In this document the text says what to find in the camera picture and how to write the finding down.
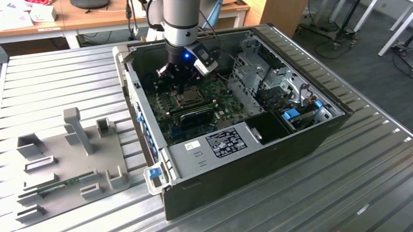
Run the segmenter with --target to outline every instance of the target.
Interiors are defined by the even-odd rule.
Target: circuit board
[[[207,79],[179,96],[174,96],[172,92],[164,92],[147,95],[147,99],[168,145],[220,130],[247,118],[243,105],[235,100],[231,92],[227,92],[226,83],[220,79]],[[179,117],[202,111],[214,114],[212,120],[183,130]]]

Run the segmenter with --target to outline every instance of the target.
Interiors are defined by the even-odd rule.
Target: warning label
[[[218,158],[246,148],[243,139],[234,128],[206,137],[206,140]]]

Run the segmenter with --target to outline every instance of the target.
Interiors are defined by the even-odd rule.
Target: black cable
[[[88,38],[92,38],[92,37],[95,37],[97,34],[99,34],[99,32],[96,32],[95,35],[83,35],[83,36],[88,37]]]
[[[310,0],[307,1],[307,7],[309,7],[309,14],[310,14],[310,18],[311,18],[311,21],[313,21],[313,25],[315,26],[314,19],[313,19],[313,16],[311,16],[311,10],[310,10]]]
[[[136,16],[135,16],[135,8],[133,8],[133,0],[131,0],[131,13],[133,15],[135,28],[137,28]]]
[[[325,59],[337,59],[337,58],[339,58],[343,54],[346,54],[346,53],[351,50],[351,48],[349,48],[345,52],[342,52],[341,54],[338,54],[335,57],[326,57],[326,56],[323,56],[322,54],[319,54],[319,52],[317,51],[317,49],[318,49],[322,45],[325,45],[326,43],[329,43],[330,41],[333,41],[331,38],[329,38],[327,41],[325,41],[325,42],[322,42],[321,44],[318,44],[318,45],[314,47],[314,52],[315,52],[317,55],[319,55],[319,56],[321,56],[322,58],[325,58]]]
[[[148,22],[148,26],[151,27],[152,24],[149,23],[149,5],[152,4],[152,0],[148,1],[148,7],[147,7],[147,22]]]
[[[215,38],[216,38],[216,40],[218,40],[218,42],[219,42],[220,46],[223,46],[223,44],[222,44],[222,42],[220,42],[220,39],[218,38],[216,32],[215,32],[215,30],[214,30],[214,28],[212,28],[211,24],[208,23],[207,17],[204,16],[204,14],[202,13],[202,11],[200,11],[200,10],[199,10],[199,14],[200,14],[200,15],[202,15],[202,17],[204,18],[204,20],[206,20],[206,24],[207,24],[208,28],[211,28],[212,33],[214,33],[214,36],[215,36]]]
[[[129,6],[129,0],[127,0],[127,6],[125,6],[125,17],[127,17],[127,20],[128,20],[128,30],[129,30],[129,35],[131,35],[131,38],[135,39],[135,36],[133,36],[133,32],[132,32],[132,29],[131,29],[131,6]]]
[[[103,44],[105,44],[105,43],[109,41],[111,35],[112,35],[112,32],[109,32],[108,38],[107,38],[107,40],[105,40],[104,43],[97,43],[97,42],[95,42],[93,40],[91,40],[91,39],[88,39],[88,38],[84,38],[84,39],[88,40],[89,42],[97,44],[97,45],[103,45]]]
[[[208,23],[207,17],[204,16],[204,14],[202,13],[200,10],[199,10],[199,14],[200,14],[202,17],[204,18],[206,24],[207,24],[208,28],[211,28],[211,30],[212,30],[215,39],[218,40],[218,42],[219,42],[219,44],[220,44],[220,50],[222,50],[222,51],[227,54],[227,56],[235,61],[235,63],[236,63],[239,66],[242,66],[240,63],[239,63],[239,61],[235,59],[235,57],[224,50],[224,44],[222,43],[222,41],[220,41],[220,39],[219,39],[219,37],[218,37],[218,35],[216,35],[216,32],[215,32],[215,30],[214,30],[211,24]],[[200,27],[199,27],[199,29],[200,29],[200,31],[208,36],[208,33],[207,33]]]
[[[397,53],[397,52],[394,52],[394,55],[393,55],[393,66],[397,68],[397,70],[402,73],[402,74],[405,74],[405,76],[406,77],[409,77],[410,79],[413,79],[413,77],[407,74],[407,73],[405,73],[405,71],[402,71],[402,69],[397,66],[397,64],[395,64],[395,56],[398,56],[398,58],[401,58],[401,56],[399,56],[399,54]]]
[[[199,27],[199,30],[206,34],[206,36],[210,36],[210,34],[206,32],[206,30],[202,29],[202,27]],[[238,64],[238,66],[242,66],[240,62],[235,59],[235,57],[223,49],[223,43],[220,42],[216,34],[214,34],[215,39],[218,40],[220,47],[219,50],[223,51],[223,53],[227,54],[227,56],[235,61],[235,63]]]
[[[331,13],[333,13],[333,11],[334,11],[334,9],[335,9],[335,7],[337,7],[338,2],[339,2],[339,0],[337,0],[337,2],[334,3],[333,9],[331,9],[331,11],[330,11],[330,13],[329,13],[327,22],[330,22],[330,16],[331,16]]]

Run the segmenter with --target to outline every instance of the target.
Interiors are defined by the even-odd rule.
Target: cable
[[[329,13],[327,22],[330,22],[330,16],[331,16],[331,13],[333,13],[333,11],[334,11],[334,9],[335,9],[335,7],[337,7],[338,2],[339,2],[339,0],[337,0],[337,2],[334,3],[333,9],[331,9],[331,11],[330,11],[330,13]]]
[[[97,42],[95,42],[93,40],[91,40],[88,38],[84,38],[84,39],[88,40],[89,42],[95,43],[95,44],[103,45],[103,44],[105,44],[109,41],[111,35],[112,35],[112,32],[109,32],[108,38],[107,38],[104,43],[97,43]]]
[[[311,21],[313,21],[313,25],[315,26],[315,23],[314,23],[314,19],[313,19],[313,16],[311,16],[311,7],[310,7],[310,0],[307,1],[307,7],[309,7],[309,14],[310,14],[310,18],[311,18]]]
[[[397,64],[395,64],[395,59],[394,59],[395,56],[398,56],[398,58],[401,58],[399,54],[394,52],[394,55],[393,55],[393,66],[397,68],[397,70],[398,70],[402,74],[405,74],[406,77],[409,77],[410,79],[413,79],[413,77],[411,77],[407,73],[405,73],[405,71],[402,71],[402,69],[397,66]]]
[[[95,35],[83,35],[84,37],[92,38],[99,34],[99,32],[95,33]]]
[[[222,41],[219,40],[219,38],[218,38],[218,36],[216,36],[216,33],[215,33],[215,31],[214,31],[214,28],[211,27],[211,25],[210,25],[210,23],[207,22],[207,24],[208,24],[208,26],[210,26],[210,28],[211,28],[211,30],[212,30],[212,32],[214,32],[214,37],[215,37],[215,39],[218,40],[218,42],[219,42],[219,44],[220,44],[220,50],[223,51],[223,53],[226,53],[227,54],[227,56],[235,61],[235,63],[239,65],[239,66],[242,66],[242,64],[240,64],[240,62],[235,59],[235,57],[228,53],[228,52],[226,52],[224,51],[224,49],[223,49],[223,43],[222,43]],[[203,30],[202,29],[202,27],[199,27],[198,28],[204,34],[206,34],[206,36],[210,36],[210,34],[206,32],[206,30]]]
[[[135,16],[135,8],[133,8],[133,0],[131,0],[131,12],[132,12],[132,15],[133,15],[135,28],[137,28],[136,16]]]
[[[207,17],[204,16],[204,13],[202,13],[200,10],[199,10],[199,13],[200,13],[202,17],[203,17],[204,20],[206,20],[206,23],[207,23],[208,28],[212,30],[214,36],[215,36],[218,42],[220,43],[220,46],[223,46],[223,44],[222,44],[222,42],[220,42],[220,39],[218,38],[218,35],[216,35],[216,33],[215,33],[215,30],[214,30],[211,24],[208,23]]]
[[[132,33],[132,30],[131,30],[131,6],[129,6],[129,0],[127,0],[127,6],[125,6],[125,17],[127,17],[127,20],[128,20],[128,30],[129,30],[129,34],[131,34],[131,38],[133,39],[135,36],[133,36],[133,33]]]
[[[337,59],[337,58],[339,58],[343,54],[346,54],[346,53],[351,50],[351,48],[347,49],[347,50],[346,50],[345,52],[342,52],[341,54],[338,54],[335,57],[326,57],[326,56],[323,56],[322,54],[319,54],[319,52],[317,51],[317,49],[318,49],[322,45],[325,45],[326,43],[329,43],[330,40],[333,41],[333,39],[329,38],[329,40],[327,40],[326,42],[322,42],[321,44],[318,44],[318,45],[314,47],[314,52],[315,52],[317,55],[319,55],[319,56],[321,56],[322,58],[325,58],[325,59]]]
[[[216,73],[216,75],[222,78],[222,79],[224,79],[226,81],[230,81],[228,79],[226,79],[223,76],[220,76],[220,74],[219,73]]]
[[[149,23],[149,5],[152,4],[152,0],[148,1],[148,7],[147,7],[147,22],[148,22],[148,26],[151,27],[152,24]]]

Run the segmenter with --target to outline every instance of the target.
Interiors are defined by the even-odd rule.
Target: wire
[[[133,0],[131,0],[131,13],[133,15],[135,28],[137,28],[136,16],[135,16],[135,8],[133,8]]]
[[[84,37],[92,38],[99,34],[99,32],[95,33],[95,35],[83,35]]]
[[[310,14],[310,18],[311,18],[311,21],[313,21],[313,25],[315,26],[315,23],[314,23],[314,19],[313,19],[313,16],[311,16],[311,7],[310,7],[310,0],[307,1],[307,7],[309,7],[309,14]]]
[[[339,58],[343,54],[346,54],[346,53],[351,50],[351,48],[347,49],[346,51],[343,51],[341,54],[338,54],[338,55],[334,56],[334,57],[326,57],[326,56],[323,56],[322,54],[319,54],[319,52],[317,51],[317,49],[318,49],[322,45],[325,45],[326,43],[329,43],[330,40],[333,41],[333,39],[329,38],[329,40],[327,40],[326,42],[322,42],[321,44],[318,44],[318,45],[314,47],[314,52],[315,52],[317,55],[319,55],[319,56],[321,56],[322,58],[325,58],[325,59],[337,59],[337,58]]]
[[[210,34],[206,32],[206,30],[203,30],[202,29],[202,27],[199,27],[198,28],[204,34],[206,34],[206,36],[210,36]],[[219,42],[219,45],[220,45],[220,50],[223,51],[223,53],[226,53],[227,54],[227,56],[235,61],[235,63],[239,65],[239,66],[242,66],[242,64],[240,64],[240,62],[235,59],[235,57],[227,52],[227,51],[224,51],[224,49],[223,49],[223,43],[220,42],[220,40],[219,40],[219,38],[218,38],[218,36],[216,36],[216,34],[214,33],[214,37],[215,37],[215,39],[218,40],[218,42]]]
[[[331,11],[330,11],[330,13],[329,13],[327,22],[330,21],[330,16],[331,16],[331,13],[333,13],[333,11],[334,11],[334,9],[335,9],[335,7],[337,7],[338,2],[339,2],[339,0],[337,0],[337,2],[334,3],[333,9],[331,9]]]
[[[148,22],[148,26],[151,27],[152,24],[149,23],[149,5],[152,4],[152,0],[148,1],[148,7],[147,7],[147,22]]]
[[[405,71],[402,71],[402,69],[397,66],[397,64],[395,64],[395,56],[398,56],[398,58],[401,58],[401,56],[399,56],[399,54],[398,53],[394,53],[394,55],[393,55],[393,66],[397,68],[397,70],[402,73],[402,74],[405,74],[405,76],[406,77],[409,77],[410,79],[413,79],[413,77],[407,74],[407,73],[405,73]]]
[[[228,79],[226,79],[223,76],[220,76],[220,74],[219,73],[216,73],[216,75],[222,78],[222,79],[224,79],[226,81],[230,81]]]
[[[207,17],[204,16],[204,13],[202,13],[200,10],[199,10],[199,13],[200,13],[202,17],[203,17],[204,20],[206,20],[206,23],[207,23],[208,28],[212,30],[214,36],[215,36],[215,38],[216,38],[216,40],[218,40],[220,46],[223,46],[223,44],[222,44],[222,42],[220,42],[220,39],[219,39],[219,37],[218,37],[218,35],[216,35],[216,32],[215,32],[215,30],[214,30],[211,24],[208,23]]]
[[[84,39],[88,40],[89,42],[95,43],[95,44],[101,45],[101,44],[105,44],[105,43],[109,41],[111,35],[112,35],[112,32],[109,32],[108,38],[107,38],[107,40],[105,40],[104,43],[97,43],[97,42],[95,42],[93,40],[91,40],[91,39],[88,39],[88,38],[84,38]]]

